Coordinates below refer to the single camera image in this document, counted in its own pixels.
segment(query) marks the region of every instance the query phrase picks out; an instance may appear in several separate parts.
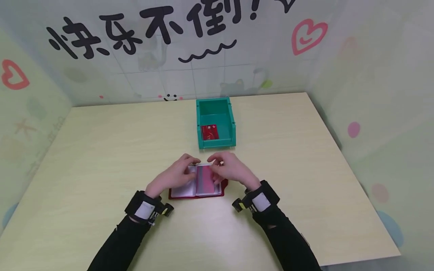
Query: green plastic bin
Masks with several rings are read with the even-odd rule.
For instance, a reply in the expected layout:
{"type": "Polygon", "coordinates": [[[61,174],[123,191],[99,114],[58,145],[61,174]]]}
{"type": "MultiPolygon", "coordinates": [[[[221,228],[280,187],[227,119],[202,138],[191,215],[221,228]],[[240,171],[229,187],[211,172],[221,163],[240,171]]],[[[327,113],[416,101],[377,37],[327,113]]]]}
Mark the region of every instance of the green plastic bin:
{"type": "Polygon", "coordinates": [[[229,97],[196,100],[196,114],[199,149],[236,146],[237,133],[229,97]]]}

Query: table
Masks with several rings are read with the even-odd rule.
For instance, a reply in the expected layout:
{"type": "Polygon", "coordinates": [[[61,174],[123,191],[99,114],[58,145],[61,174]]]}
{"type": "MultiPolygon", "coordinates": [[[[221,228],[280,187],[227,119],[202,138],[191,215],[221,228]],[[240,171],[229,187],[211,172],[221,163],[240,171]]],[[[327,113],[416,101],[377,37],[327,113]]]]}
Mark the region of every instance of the table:
{"type": "MultiPolygon", "coordinates": [[[[306,93],[231,98],[232,149],[281,198],[320,265],[399,255],[306,93]]],[[[136,190],[199,150],[194,100],[73,108],[0,238],[0,270],[86,270],[136,190]]],[[[250,212],[220,198],[169,201],[131,270],[278,270],[250,212]]],[[[162,197],[167,201],[167,193],[162,197]]]]}

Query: wrist strap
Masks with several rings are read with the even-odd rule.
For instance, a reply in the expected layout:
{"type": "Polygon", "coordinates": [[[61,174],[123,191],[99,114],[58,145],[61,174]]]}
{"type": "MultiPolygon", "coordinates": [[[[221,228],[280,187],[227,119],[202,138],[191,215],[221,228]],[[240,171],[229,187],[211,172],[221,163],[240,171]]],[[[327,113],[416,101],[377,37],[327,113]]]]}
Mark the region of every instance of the wrist strap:
{"type": "Polygon", "coordinates": [[[244,191],[246,196],[243,199],[236,199],[232,206],[237,212],[250,209],[251,212],[262,212],[271,205],[277,205],[279,196],[274,192],[266,180],[261,181],[261,187],[255,191],[244,191]]]}
{"type": "Polygon", "coordinates": [[[144,191],[137,191],[127,208],[125,213],[132,217],[140,224],[154,224],[158,215],[169,216],[174,210],[173,206],[161,202],[161,197],[153,199],[145,194],[144,191]]]}

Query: black sleeve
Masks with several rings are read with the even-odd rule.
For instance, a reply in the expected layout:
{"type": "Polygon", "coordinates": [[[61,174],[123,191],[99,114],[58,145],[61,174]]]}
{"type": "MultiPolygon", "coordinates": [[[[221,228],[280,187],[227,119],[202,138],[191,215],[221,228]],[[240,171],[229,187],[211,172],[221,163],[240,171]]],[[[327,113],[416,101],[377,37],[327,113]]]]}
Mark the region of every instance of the black sleeve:
{"type": "Polygon", "coordinates": [[[126,271],[150,227],[125,216],[100,248],[88,271],[126,271]]]}
{"type": "Polygon", "coordinates": [[[306,240],[276,205],[254,213],[253,219],[265,231],[284,271],[321,271],[306,240]]]}

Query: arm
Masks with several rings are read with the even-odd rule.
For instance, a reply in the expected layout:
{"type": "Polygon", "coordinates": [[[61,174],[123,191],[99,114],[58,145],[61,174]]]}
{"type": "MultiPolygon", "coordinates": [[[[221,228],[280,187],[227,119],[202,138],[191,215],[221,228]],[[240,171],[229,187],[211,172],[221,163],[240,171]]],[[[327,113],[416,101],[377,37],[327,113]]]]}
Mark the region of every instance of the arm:
{"type": "Polygon", "coordinates": [[[224,179],[235,180],[253,191],[253,219],[261,226],[270,241],[274,252],[285,271],[321,271],[309,245],[284,213],[274,204],[270,204],[261,187],[259,179],[233,153],[220,152],[211,155],[211,170],[214,183],[224,179]]]}
{"type": "Polygon", "coordinates": [[[88,271],[126,271],[150,224],[141,225],[127,215],[96,254],[88,271]]]}
{"type": "MultiPolygon", "coordinates": [[[[196,174],[186,173],[186,169],[188,165],[200,162],[184,154],[148,184],[144,197],[156,199],[164,190],[183,186],[195,179],[196,174]]],[[[153,225],[154,209],[155,205],[143,201],[133,217],[125,216],[100,248],[88,271],[126,271],[143,237],[153,225]]]]}
{"type": "Polygon", "coordinates": [[[253,219],[267,235],[283,270],[321,271],[309,244],[285,214],[276,205],[268,202],[268,206],[264,206],[263,200],[258,203],[256,199],[253,204],[258,212],[253,213],[253,219]]]}

